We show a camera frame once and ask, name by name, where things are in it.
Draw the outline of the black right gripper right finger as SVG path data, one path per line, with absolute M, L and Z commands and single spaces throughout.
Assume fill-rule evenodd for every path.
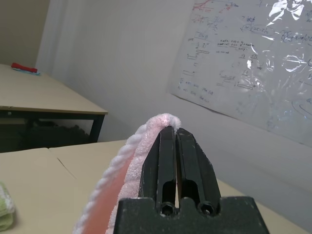
M 190 198 L 203 215 L 217 215 L 221 194 L 213 166 L 193 134 L 182 128 L 176 133 L 176 165 L 179 201 Z

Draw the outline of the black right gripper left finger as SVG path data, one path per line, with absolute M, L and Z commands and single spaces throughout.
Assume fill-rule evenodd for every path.
M 151 198 L 160 215 L 176 213 L 176 139 L 173 127 L 159 132 L 142 165 L 138 197 Z

